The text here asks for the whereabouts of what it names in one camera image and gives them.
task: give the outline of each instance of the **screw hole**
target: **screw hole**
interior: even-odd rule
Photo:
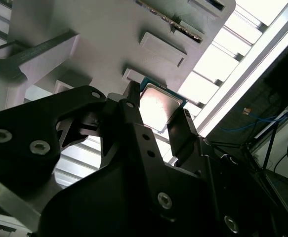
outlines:
[[[129,107],[131,107],[131,108],[134,108],[134,106],[133,106],[133,104],[132,103],[130,103],[130,102],[127,102],[126,103]]]
[[[143,134],[143,138],[144,138],[145,140],[147,140],[147,141],[150,140],[149,136],[147,136],[146,134]]]
[[[93,92],[93,93],[91,93],[95,98],[100,98],[101,97],[101,95],[99,94],[99,93],[97,93],[97,92]]]
[[[155,153],[153,153],[152,151],[147,151],[147,154],[148,154],[150,157],[155,157]]]
[[[43,151],[45,149],[45,145],[44,144],[40,144],[40,143],[36,144],[34,147],[37,150],[40,150],[40,151]]]
[[[0,132],[0,139],[7,138],[6,134],[4,132]]]

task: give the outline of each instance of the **silver screw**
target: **silver screw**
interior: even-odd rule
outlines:
[[[33,154],[43,156],[49,152],[50,145],[45,141],[37,140],[30,144],[30,150]]]
[[[8,142],[12,139],[12,134],[5,129],[0,129],[0,143]]]
[[[168,194],[159,193],[158,202],[164,209],[169,210],[172,207],[172,201]]]
[[[101,95],[99,93],[97,93],[97,92],[93,92],[93,93],[91,93],[91,95],[93,95],[95,98],[100,98],[101,97]]]
[[[231,232],[238,234],[239,233],[239,228],[236,222],[231,218],[230,216],[225,216],[224,217],[225,224],[227,227],[231,230]]]
[[[130,102],[126,102],[126,104],[127,104],[128,106],[130,106],[131,108],[134,108],[134,106],[133,106],[132,103],[130,103]]]

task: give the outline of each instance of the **bolt head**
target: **bolt head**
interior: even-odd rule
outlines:
[[[12,139],[12,134],[5,129],[0,129],[0,143],[8,142]]]
[[[50,151],[50,145],[42,140],[34,141],[30,144],[30,150],[36,155],[46,155]]]
[[[159,204],[166,210],[172,208],[172,200],[166,193],[159,193],[158,194],[158,202]]]

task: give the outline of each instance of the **blue cable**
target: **blue cable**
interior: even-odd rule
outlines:
[[[272,116],[272,117],[270,117],[270,118],[266,118],[265,120],[273,119],[273,118],[275,118],[275,117],[277,117],[277,116]],[[254,126],[255,124],[256,124],[256,123],[253,122],[253,123],[251,123],[251,124],[249,124],[249,125],[247,125],[247,126],[240,127],[240,128],[236,128],[236,129],[226,129],[226,128],[223,128],[223,127],[220,127],[220,129],[223,130],[223,131],[226,131],[226,132],[236,132],[236,131],[245,130],[245,129],[247,129],[248,127]]]
[[[258,119],[260,121],[263,121],[263,122],[279,122],[279,121],[284,120],[287,117],[287,114],[284,114],[281,118],[276,119],[276,120],[270,120],[270,119],[276,118],[277,116],[273,116],[271,118],[260,118],[260,117],[258,117],[256,115],[253,115],[252,113],[249,113],[249,116],[251,116],[251,117],[253,117],[255,119]]]
[[[260,123],[260,122],[279,122],[279,121],[282,121],[284,120],[287,116],[288,116],[288,112],[286,114],[284,114],[281,118],[279,119],[276,119],[276,120],[271,120],[271,119],[274,119],[276,118],[277,116],[272,116],[270,118],[260,118],[252,113],[249,113],[249,116],[259,120],[258,122],[254,122],[254,123],[251,123],[247,126],[244,126],[244,127],[240,127],[240,128],[236,128],[236,129],[226,129],[226,128],[223,128],[223,127],[220,127],[221,130],[223,131],[226,131],[226,132],[236,132],[236,131],[242,131],[242,130],[245,130],[247,129],[248,127],[251,127],[251,126],[254,126],[256,123]]]

